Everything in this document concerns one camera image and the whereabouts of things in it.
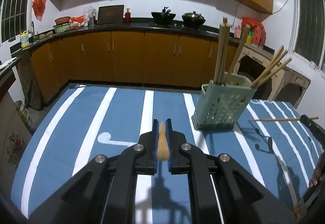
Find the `metal screw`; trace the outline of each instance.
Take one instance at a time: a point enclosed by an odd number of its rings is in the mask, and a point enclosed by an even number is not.
[[[230,156],[228,154],[221,154],[220,160],[223,162],[228,162],[230,160]]]
[[[185,151],[188,151],[192,148],[192,146],[189,143],[183,143],[181,148]]]
[[[96,161],[97,163],[102,163],[102,162],[104,162],[105,160],[106,160],[106,157],[105,157],[104,155],[102,155],[102,154],[97,155],[97,156],[95,157],[95,161]]]
[[[134,147],[133,147],[136,151],[142,151],[144,146],[142,144],[136,144]]]

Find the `striped tablecloth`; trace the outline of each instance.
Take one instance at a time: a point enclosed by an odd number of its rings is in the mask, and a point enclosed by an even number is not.
[[[20,161],[11,199],[25,216],[98,154],[120,154],[152,130],[153,119],[207,154],[231,155],[288,208],[307,190],[319,155],[318,141],[300,122],[250,122],[299,116],[289,103],[252,100],[232,131],[201,132],[191,116],[199,93],[73,85],[45,117]],[[273,152],[268,136],[272,137]],[[135,223],[191,223],[186,175],[138,177]]]

